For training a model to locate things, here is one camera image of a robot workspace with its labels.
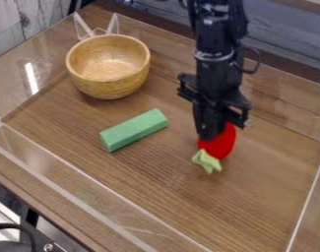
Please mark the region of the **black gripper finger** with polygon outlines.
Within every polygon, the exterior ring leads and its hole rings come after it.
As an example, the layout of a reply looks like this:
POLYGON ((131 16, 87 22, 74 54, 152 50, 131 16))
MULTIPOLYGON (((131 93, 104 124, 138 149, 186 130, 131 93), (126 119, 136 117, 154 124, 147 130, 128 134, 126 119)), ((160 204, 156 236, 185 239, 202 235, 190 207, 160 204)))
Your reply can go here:
POLYGON ((205 138, 211 140, 223 131, 226 117, 223 113, 213 108, 206 110, 205 116, 205 138))
POLYGON ((207 135, 207 131, 203 123, 203 106, 197 102, 193 102, 193 115, 194 115, 197 132, 199 136, 205 138, 207 135))

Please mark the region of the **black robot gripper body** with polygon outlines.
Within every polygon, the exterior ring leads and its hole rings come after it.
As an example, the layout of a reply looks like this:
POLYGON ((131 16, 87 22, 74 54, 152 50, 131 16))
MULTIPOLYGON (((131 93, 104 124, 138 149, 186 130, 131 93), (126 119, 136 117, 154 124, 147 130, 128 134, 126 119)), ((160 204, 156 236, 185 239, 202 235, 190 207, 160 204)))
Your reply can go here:
POLYGON ((197 71, 178 75, 178 96, 203 106, 203 123, 206 110, 213 108, 223 113, 226 123, 243 128, 253 104, 242 95, 239 86, 242 75, 254 73, 243 68, 243 49, 231 49, 223 55, 194 49, 193 55, 197 71))

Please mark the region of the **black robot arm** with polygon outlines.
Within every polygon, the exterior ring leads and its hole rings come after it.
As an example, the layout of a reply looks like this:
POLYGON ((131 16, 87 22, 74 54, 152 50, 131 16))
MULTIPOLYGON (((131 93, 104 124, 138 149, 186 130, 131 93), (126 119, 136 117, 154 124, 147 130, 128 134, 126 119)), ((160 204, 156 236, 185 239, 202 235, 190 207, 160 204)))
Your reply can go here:
POLYGON ((178 75, 178 95, 193 103, 197 133, 209 141, 227 123, 243 127, 250 100, 241 94, 247 19, 242 0, 187 0, 197 70, 178 75))

